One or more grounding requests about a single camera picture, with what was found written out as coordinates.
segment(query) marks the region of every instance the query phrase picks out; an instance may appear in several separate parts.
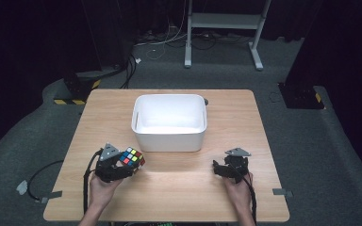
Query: black cable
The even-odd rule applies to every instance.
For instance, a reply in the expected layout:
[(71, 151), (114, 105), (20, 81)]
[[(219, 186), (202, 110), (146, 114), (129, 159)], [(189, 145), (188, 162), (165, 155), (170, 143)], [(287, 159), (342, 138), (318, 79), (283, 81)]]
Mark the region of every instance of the black cable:
[[(170, 45), (171, 42), (174, 42), (174, 43), (181, 42), (181, 45)], [(172, 41), (166, 41), (166, 45), (168, 45), (168, 46), (170, 46), (172, 48), (183, 48), (183, 47), (185, 47), (186, 42), (185, 42), (184, 39), (182, 39), (182, 40), (172, 40)]]
[(217, 43), (221, 43), (221, 44), (239, 44), (239, 43), (244, 43), (244, 42), (248, 42), (252, 39), (252, 37), (244, 37), (244, 36), (239, 36), (239, 37), (235, 37), (235, 40), (222, 40), (222, 39), (230, 39), (230, 37), (228, 36), (221, 36), (217, 38)]
[(87, 212), (88, 209), (88, 180), (90, 178), (90, 174), (91, 172), (93, 172), (93, 170), (91, 170), (91, 165), (93, 160), (95, 159), (95, 157), (97, 155), (101, 155), (103, 149), (100, 149), (98, 152), (96, 152), (92, 159), (90, 160), (90, 163), (88, 164), (87, 169), (85, 170), (85, 174), (84, 174), (84, 189), (83, 189), (83, 195), (84, 195), (84, 214), (85, 212)]
[(120, 86), (120, 89), (128, 89), (129, 82), (130, 82), (132, 76), (134, 75), (135, 71), (137, 70), (136, 59), (132, 55), (130, 57), (132, 57), (132, 60), (130, 58), (128, 59), (128, 64), (126, 67), (125, 82)]
[(167, 42), (171, 42), (171, 41), (174, 41), (174, 40), (180, 40), (177, 37), (182, 37), (182, 35), (180, 35), (180, 34), (175, 34), (175, 35), (173, 35), (171, 37), (167, 37), (165, 35), (167, 38), (161, 38), (161, 37), (159, 37), (157, 35), (151, 35), (151, 36), (153, 36), (154, 38), (153, 39), (140, 38), (140, 40), (138, 40), (136, 45), (140, 46), (140, 45), (148, 45), (148, 44), (160, 44), (163, 41), (165, 43), (167, 43)]
[(207, 36), (198, 35), (197, 38), (201, 39), (201, 40), (212, 41), (212, 44), (206, 48), (200, 48), (200, 47), (197, 47), (196, 45), (191, 44), (191, 46), (193, 48), (198, 49), (198, 50), (209, 50), (209, 49), (213, 48), (217, 43), (217, 38), (212, 33), (208, 33)]
[(257, 202), (256, 202), (256, 198), (255, 198), (255, 191), (254, 191), (254, 188), (252, 187), (252, 179), (251, 179), (250, 175), (249, 175), (249, 180), (251, 181), (251, 183), (248, 183), (248, 181), (246, 180), (245, 177), (242, 177), (242, 179), (246, 183), (246, 185), (248, 185), (249, 191), (251, 192), (251, 196), (252, 196), (252, 217), (254, 218), (255, 225), (257, 225), (257, 221), (256, 221)]
[(48, 167), (50, 167), (50, 166), (52, 166), (52, 165), (55, 165), (55, 164), (57, 164), (57, 163), (62, 163), (62, 162), (63, 162), (63, 160), (58, 160), (58, 161), (56, 161), (56, 162), (50, 163), (50, 164), (44, 166), (43, 168), (39, 169), (37, 172), (34, 173), (34, 175), (31, 176), (31, 178), (30, 178), (29, 181), (28, 181), (28, 190), (27, 190), (27, 193), (28, 193), (29, 197), (31, 197), (32, 199), (34, 199), (34, 200), (36, 200), (36, 201), (39, 201), (39, 202), (41, 201), (41, 198), (36, 197), (36, 196), (33, 195), (32, 192), (31, 192), (31, 183), (32, 183), (32, 181), (34, 180), (34, 178), (35, 178), (41, 171), (45, 170), (46, 168), (48, 168)]

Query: power cord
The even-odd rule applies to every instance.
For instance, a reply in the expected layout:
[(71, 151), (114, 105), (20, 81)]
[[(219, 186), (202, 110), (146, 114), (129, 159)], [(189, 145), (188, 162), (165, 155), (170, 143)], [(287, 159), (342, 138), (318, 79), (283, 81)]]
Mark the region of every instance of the power cord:
[(137, 61), (136, 59), (134, 58), (133, 55), (130, 56), (132, 59), (128, 59), (128, 63), (127, 63), (127, 66), (125, 68), (126, 70), (126, 76), (125, 76), (125, 82), (120, 86), (120, 89), (128, 89), (129, 87), (129, 82), (132, 78), (132, 76), (134, 75), (135, 73), (135, 70), (137, 69)]
[(148, 58), (150, 58), (150, 59), (159, 59), (159, 58), (161, 58), (164, 54), (166, 54), (166, 42), (167, 42), (167, 38), (169, 37), (169, 35), (170, 35), (170, 19), (169, 19), (169, 16), (167, 16), (167, 24), (168, 24), (168, 32), (167, 32), (167, 35), (166, 35), (166, 39), (163, 41), (163, 42), (160, 42), (160, 43), (162, 43), (162, 49), (163, 49), (163, 51), (162, 51), (162, 53), (159, 55), (159, 56), (155, 56), (155, 57), (153, 57), (153, 56), (149, 56), (151, 53), (153, 53), (153, 52), (155, 52), (156, 50), (155, 49), (153, 49), (153, 50), (150, 50), (150, 51), (148, 51), (148, 52), (146, 52), (146, 56), (148, 57)]
[(197, 38), (200, 38), (201, 40), (206, 40), (206, 41), (214, 40), (214, 41), (212, 41), (211, 45), (209, 45), (206, 48), (197, 47), (196, 45), (191, 44), (191, 46), (197, 50), (209, 50), (209, 49), (213, 48), (217, 43), (217, 38), (211, 32), (208, 34), (199, 35), (199, 36), (197, 36)]
[(103, 149), (100, 149), (98, 152), (96, 152), (92, 159), (90, 160), (90, 163), (88, 164), (87, 169), (85, 170), (85, 174), (84, 174), (84, 189), (83, 189), (83, 196), (84, 196), (84, 214), (87, 212), (88, 209), (88, 180), (90, 178), (90, 174), (93, 172), (93, 170), (91, 170), (91, 165), (93, 160), (95, 159), (96, 156), (101, 155)]
[(163, 44), (163, 53), (162, 53), (160, 56), (158, 56), (158, 57), (149, 57), (149, 56), (147, 56), (147, 57), (149, 57), (149, 58), (151, 58), (151, 59), (158, 59), (158, 58), (162, 57), (162, 56), (164, 55), (164, 53), (165, 53), (165, 48), (164, 48), (164, 46), (165, 46), (166, 43), (171, 42), (171, 41), (174, 41), (174, 40), (179, 40), (179, 39), (182, 39), (183, 37), (187, 36), (187, 34), (184, 34), (184, 35), (182, 35), (181, 37), (178, 37), (178, 35), (179, 35), (180, 32), (181, 32), (181, 28), (182, 28), (182, 26), (183, 26), (183, 24), (184, 24), (184, 21), (185, 21), (185, 8), (186, 8), (186, 5), (187, 5), (187, 0), (184, 0), (184, 11), (183, 11), (183, 18), (182, 18), (182, 21), (181, 21), (181, 25), (180, 25), (180, 27), (179, 27), (179, 29), (178, 29), (178, 32), (177, 32), (173, 37), (169, 38), (169, 35), (170, 35), (170, 19), (169, 19), (169, 17), (167, 17), (167, 22), (168, 22), (168, 26), (169, 26), (169, 27), (168, 27), (168, 32), (167, 32), (167, 35), (166, 35), (166, 38), (165, 38), (164, 41), (138, 43), (138, 44), (136, 44), (136, 45), (134, 45), (134, 46), (140, 46), (140, 45), (146, 45), (146, 44)]
[(34, 173), (34, 175), (31, 176), (31, 178), (29, 179), (28, 181), (28, 190), (27, 190), (27, 193), (28, 193), (28, 196), (31, 197), (33, 200), (35, 200), (36, 202), (42, 202), (42, 199), (43, 198), (40, 198), (40, 197), (37, 197), (35, 195), (32, 194), (31, 192), (31, 183), (32, 181), (34, 180), (34, 178), (40, 173), (42, 172), (43, 170), (47, 169), (48, 167), (52, 166), (52, 165), (55, 165), (57, 163), (62, 163), (63, 160), (58, 160), (56, 162), (53, 162), (53, 163), (50, 163), (46, 166), (44, 166), (43, 168), (39, 169), (37, 172)]

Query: yellow and black tape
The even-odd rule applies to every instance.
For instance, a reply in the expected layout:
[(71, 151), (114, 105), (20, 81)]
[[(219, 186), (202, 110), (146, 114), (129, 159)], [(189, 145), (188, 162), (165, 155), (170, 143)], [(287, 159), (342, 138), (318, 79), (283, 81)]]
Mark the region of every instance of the yellow and black tape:
[(84, 105), (86, 102), (83, 100), (65, 100), (65, 99), (55, 99), (55, 104), (57, 105)]
[(317, 92), (316, 92), (316, 100), (318, 103), (321, 103), (321, 97)]
[[(95, 81), (92, 86), (90, 87), (90, 90), (97, 89), (101, 83), (101, 80)], [(64, 99), (64, 98), (57, 98), (54, 99), (55, 104), (57, 105), (84, 105), (87, 100), (81, 100), (81, 99)]]

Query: wooden table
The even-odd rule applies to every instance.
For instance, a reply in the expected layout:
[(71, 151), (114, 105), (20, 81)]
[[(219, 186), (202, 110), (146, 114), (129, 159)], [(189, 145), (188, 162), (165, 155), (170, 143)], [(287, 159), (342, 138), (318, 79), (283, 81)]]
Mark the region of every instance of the wooden table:
[(193, 93), (208, 99), (203, 147), (194, 153), (143, 153), (146, 164), (117, 188), (100, 217), (103, 221), (232, 222), (237, 216), (212, 161), (224, 164), (225, 151), (240, 147), (252, 154), (257, 221), (289, 218), (255, 96), (242, 89), (96, 89), (85, 106), (53, 191), (46, 220), (80, 220), (83, 175), (93, 154), (107, 142), (119, 150), (139, 148), (131, 129), (134, 103), (142, 94)]

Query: gray carpet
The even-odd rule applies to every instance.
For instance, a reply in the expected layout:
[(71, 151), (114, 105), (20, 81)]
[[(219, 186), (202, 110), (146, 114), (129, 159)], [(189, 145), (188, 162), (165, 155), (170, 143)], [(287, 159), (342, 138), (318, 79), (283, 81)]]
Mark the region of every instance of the gray carpet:
[[(193, 44), (209, 45), (201, 40)], [(287, 198), (290, 220), (280, 225), (362, 225), (362, 163), (343, 133), (326, 90), (315, 87), (326, 109), (304, 110), (286, 108), (277, 87), (285, 81), (301, 42), (261, 40), (258, 51), (263, 72), (255, 70), (245, 45), (218, 43), (208, 50), (193, 49), (190, 69), (184, 68), (184, 48), (135, 47), (133, 56), (141, 62), (129, 87), (251, 89), (282, 187), (294, 195)], [(117, 89), (124, 80), (125, 72), (104, 78), (99, 89)], [(43, 105), (0, 141), (0, 225), (76, 225), (45, 221), (45, 204), (16, 191), (38, 169), (65, 157), (84, 106), (55, 105), (53, 97), (61, 83), (46, 87)], [(35, 195), (52, 190), (59, 167), (54, 165), (35, 178)]]

